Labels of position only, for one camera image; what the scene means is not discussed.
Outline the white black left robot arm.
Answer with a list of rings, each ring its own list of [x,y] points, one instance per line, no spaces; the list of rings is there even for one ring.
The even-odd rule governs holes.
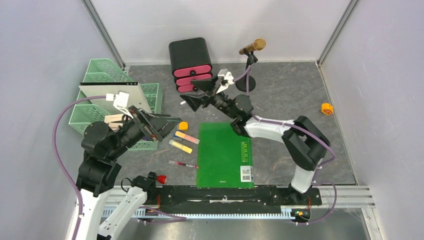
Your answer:
[[[103,121],[91,123],[84,131],[83,162],[76,180],[81,194],[78,208],[83,211],[75,226],[77,240],[117,239],[136,210],[157,198],[156,177],[139,175],[131,181],[124,200],[100,223],[107,198],[122,168],[118,158],[142,139],[163,141],[182,121],[179,117],[149,113],[133,105],[128,110],[128,119],[117,131]]]

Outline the green mesh file rack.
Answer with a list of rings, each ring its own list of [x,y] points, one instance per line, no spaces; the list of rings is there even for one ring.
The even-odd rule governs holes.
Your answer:
[[[129,94],[129,107],[134,105],[154,114],[162,112],[163,91],[159,83],[139,83],[107,58],[90,60],[77,99],[117,94],[119,91]],[[111,101],[86,100],[73,107],[68,124],[78,133],[84,134],[89,124],[103,121],[107,115],[120,113]]]

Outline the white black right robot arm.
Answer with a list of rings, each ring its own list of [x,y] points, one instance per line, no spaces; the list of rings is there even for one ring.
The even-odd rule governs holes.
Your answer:
[[[262,138],[283,143],[296,164],[290,182],[289,199],[302,204],[309,198],[309,189],[315,180],[316,170],[324,164],[327,153],[335,155],[330,141],[306,116],[294,120],[275,120],[253,114],[251,99],[246,94],[230,98],[224,90],[230,77],[215,76],[207,80],[193,80],[201,94],[182,93],[180,97],[193,111],[213,106],[230,119],[233,131],[247,138]]]

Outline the green clip file folder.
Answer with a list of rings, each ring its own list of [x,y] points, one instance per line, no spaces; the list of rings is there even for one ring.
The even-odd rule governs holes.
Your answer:
[[[252,141],[237,135],[229,123],[200,124],[197,165],[198,188],[254,187]]]

